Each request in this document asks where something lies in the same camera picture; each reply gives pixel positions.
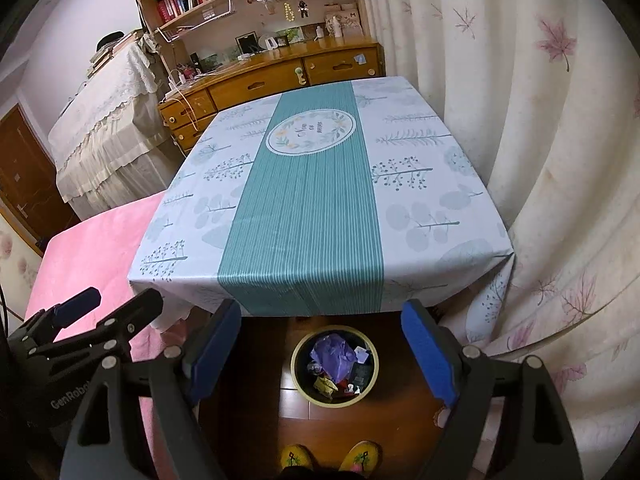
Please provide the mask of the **white small carton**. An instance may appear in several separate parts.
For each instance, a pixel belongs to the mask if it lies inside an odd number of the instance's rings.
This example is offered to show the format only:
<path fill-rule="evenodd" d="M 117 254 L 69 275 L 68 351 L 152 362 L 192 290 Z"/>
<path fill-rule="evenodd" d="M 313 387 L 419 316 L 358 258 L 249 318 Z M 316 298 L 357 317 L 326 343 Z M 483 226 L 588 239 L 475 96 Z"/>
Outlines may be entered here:
<path fill-rule="evenodd" d="M 366 348 L 357 346 L 354 350 L 358 364 L 364 364 L 369 359 L 370 353 Z"/>

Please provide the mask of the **purple plastic bag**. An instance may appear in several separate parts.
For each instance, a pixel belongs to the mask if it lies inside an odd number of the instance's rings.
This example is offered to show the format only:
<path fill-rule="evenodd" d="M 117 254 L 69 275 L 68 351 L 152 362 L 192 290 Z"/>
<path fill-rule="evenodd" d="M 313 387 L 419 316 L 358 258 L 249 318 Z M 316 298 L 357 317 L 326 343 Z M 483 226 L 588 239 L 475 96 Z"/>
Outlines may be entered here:
<path fill-rule="evenodd" d="M 311 349 L 311 359 L 329 376 L 332 382 L 340 382 L 352 372 L 357 362 L 354 350 L 336 333 L 320 337 Z"/>

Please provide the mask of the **small black box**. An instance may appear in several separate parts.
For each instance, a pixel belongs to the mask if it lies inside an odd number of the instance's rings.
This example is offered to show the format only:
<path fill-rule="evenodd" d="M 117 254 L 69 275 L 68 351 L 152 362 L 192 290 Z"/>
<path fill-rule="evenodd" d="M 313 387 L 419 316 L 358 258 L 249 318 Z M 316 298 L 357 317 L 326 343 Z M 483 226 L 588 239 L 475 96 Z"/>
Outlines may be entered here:
<path fill-rule="evenodd" d="M 356 362 L 352 366 L 352 374 L 349 376 L 349 383 L 355 388 L 363 391 L 370 384 L 374 372 L 372 364 Z"/>

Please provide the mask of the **yellow paper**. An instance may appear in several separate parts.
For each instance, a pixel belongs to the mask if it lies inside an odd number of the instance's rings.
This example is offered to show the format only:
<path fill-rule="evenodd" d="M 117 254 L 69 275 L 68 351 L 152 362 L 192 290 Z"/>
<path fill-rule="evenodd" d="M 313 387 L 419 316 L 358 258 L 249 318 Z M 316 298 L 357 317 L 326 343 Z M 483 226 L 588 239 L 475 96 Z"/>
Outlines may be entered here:
<path fill-rule="evenodd" d="M 337 393 L 337 385 L 332 382 L 331 379 L 323 376 L 318 376 L 314 381 L 314 388 L 324 396 L 326 399 L 332 400 L 335 393 Z"/>

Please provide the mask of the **red packet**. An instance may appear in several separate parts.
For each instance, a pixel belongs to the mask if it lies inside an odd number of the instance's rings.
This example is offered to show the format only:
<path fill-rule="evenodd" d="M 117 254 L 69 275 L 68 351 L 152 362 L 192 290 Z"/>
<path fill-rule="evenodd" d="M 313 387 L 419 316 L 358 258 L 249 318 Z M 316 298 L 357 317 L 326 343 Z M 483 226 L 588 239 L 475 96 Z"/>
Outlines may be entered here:
<path fill-rule="evenodd" d="M 345 394 L 355 393 L 356 387 L 353 384 L 351 384 L 347 379 L 343 379 L 340 382 L 337 382 L 335 385 L 338 393 L 345 393 Z"/>

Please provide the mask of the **dark blue trash bin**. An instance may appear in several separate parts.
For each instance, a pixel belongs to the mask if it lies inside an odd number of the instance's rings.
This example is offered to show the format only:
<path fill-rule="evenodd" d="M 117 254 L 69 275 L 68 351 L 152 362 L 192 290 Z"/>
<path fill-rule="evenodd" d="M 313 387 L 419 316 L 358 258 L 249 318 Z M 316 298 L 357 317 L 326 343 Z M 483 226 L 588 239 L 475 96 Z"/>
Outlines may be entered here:
<path fill-rule="evenodd" d="M 378 379 L 380 358 L 360 330 L 327 325 L 303 336 L 291 356 L 297 391 L 319 408 L 349 408 L 369 394 Z"/>

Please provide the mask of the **brown wooden door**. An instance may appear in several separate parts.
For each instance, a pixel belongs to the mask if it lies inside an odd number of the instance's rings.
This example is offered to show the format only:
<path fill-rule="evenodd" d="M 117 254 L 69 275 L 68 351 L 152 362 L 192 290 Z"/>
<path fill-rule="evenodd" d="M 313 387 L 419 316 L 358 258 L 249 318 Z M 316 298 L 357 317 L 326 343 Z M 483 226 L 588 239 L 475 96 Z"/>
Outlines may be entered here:
<path fill-rule="evenodd" d="M 63 202 L 55 182 L 55 166 L 43 151 L 16 104 L 0 126 L 1 198 L 44 252 L 55 235 L 79 222 Z"/>

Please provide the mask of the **left yellow slipper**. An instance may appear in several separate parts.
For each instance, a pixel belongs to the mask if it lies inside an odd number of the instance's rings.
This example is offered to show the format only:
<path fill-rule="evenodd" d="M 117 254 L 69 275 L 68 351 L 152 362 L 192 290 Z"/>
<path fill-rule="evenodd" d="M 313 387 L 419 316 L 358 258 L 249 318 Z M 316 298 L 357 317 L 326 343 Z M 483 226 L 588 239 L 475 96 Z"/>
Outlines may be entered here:
<path fill-rule="evenodd" d="M 314 458 L 303 445 L 292 444 L 286 446 L 280 456 L 281 471 L 314 470 Z"/>

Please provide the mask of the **yellow slipper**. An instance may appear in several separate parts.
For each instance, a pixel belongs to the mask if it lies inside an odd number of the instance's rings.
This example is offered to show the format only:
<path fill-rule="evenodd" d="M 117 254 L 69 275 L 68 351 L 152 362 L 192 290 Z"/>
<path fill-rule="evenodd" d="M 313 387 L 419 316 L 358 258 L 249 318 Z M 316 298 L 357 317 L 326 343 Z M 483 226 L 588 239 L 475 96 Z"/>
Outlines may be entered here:
<path fill-rule="evenodd" d="M 314 470 L 314 458 L 303 445 L 292 444 L 286 446 L 280 456 L 281 471 Z"/>
<path fill-rule="evenodd" d="M 352 472 L 369 478 L 381 463 L 381 448 L 374 442 L 361 441 L 354 445 L 341 463 L 341 472 Z"/>

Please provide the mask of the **right yellow slipper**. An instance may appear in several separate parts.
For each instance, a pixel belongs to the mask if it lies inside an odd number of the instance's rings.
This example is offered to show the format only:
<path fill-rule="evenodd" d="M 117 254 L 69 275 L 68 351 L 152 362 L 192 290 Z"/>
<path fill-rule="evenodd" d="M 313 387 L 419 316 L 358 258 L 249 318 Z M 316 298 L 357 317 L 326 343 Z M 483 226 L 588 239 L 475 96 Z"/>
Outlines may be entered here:
<path fill-rule="evenodd" d="M 361 441 L 354 445 L 341 463 L 341 472 L 352 472 L 369 478 L 381 463 L 381 448 L 374 442 Z"/>

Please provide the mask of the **white lace furniture cover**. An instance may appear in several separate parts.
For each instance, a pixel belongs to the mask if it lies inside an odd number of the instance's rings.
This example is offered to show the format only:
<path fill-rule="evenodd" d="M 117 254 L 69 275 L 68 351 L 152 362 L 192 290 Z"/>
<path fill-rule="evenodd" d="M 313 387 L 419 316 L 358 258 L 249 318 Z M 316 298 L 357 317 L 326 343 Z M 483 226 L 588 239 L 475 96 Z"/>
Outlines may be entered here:
<path fill-rule="evenodd" d="M 183 162 L 160 117 L 162 62 L 135 42 L 87 81 L 48 134 L 62 200 L 80 220 L 166 190 Z"/>

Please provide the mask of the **leaf-print blue tablecloth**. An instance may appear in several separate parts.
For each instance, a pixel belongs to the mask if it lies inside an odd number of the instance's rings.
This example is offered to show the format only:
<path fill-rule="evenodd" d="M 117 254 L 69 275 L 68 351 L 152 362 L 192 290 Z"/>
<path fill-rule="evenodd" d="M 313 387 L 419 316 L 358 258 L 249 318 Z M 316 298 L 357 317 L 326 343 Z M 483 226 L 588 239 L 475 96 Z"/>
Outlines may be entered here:
<path fill-rule="evenodd" d="M 165 192 L 128 273 L 166 330 L 193 307 L 396 311 L 475 288 L 446 325 L 495 327 L 514 251 L 452 133 L 401 77 L 322 84 L 219 113 Z"/>

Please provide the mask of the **wooden desk with drawers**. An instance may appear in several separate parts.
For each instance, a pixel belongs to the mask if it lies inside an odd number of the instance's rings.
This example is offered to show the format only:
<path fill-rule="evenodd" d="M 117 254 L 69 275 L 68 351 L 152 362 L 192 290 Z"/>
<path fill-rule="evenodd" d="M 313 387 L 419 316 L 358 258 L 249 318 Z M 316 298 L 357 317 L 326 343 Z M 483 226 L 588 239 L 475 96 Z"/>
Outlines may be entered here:
<path fill-rule="evenodd" d="M 198 78 L 170 92 L 158 110 L 172 142 L 187 153 L 227 108 L 298 88 L 384 75 L 377 41 L 326 37 L 262 52 Z"/>

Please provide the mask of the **wooden bookshelf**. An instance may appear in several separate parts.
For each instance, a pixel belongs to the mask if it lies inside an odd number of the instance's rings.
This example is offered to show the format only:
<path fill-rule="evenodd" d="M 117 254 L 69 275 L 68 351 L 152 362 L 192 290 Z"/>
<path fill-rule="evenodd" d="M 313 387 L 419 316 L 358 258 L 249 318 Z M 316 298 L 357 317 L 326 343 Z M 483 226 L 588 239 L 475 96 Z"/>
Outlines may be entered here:
<path fill-rule="evenodd" d="M 329 35 L 364 36 L 364 0 L 136 0 L 168 73 L 214 56 L 225 63 L 270 38 L 294 41 Z"/>

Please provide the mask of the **floral cream curtain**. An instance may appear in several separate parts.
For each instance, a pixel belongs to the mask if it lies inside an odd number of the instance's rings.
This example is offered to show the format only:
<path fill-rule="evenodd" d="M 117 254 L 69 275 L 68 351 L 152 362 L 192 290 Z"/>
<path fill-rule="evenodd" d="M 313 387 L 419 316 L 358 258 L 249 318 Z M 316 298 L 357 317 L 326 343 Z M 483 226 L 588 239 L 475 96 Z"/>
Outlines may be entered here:
<path fill-rule="evenodd" d="M 420 91 L 486 185 L 515 252 L 498 315 L 444 324 L 550 370 L 582 470 L 639 421 L 639 57 L 602 0 L 363 0 L 386 70 Z"/>

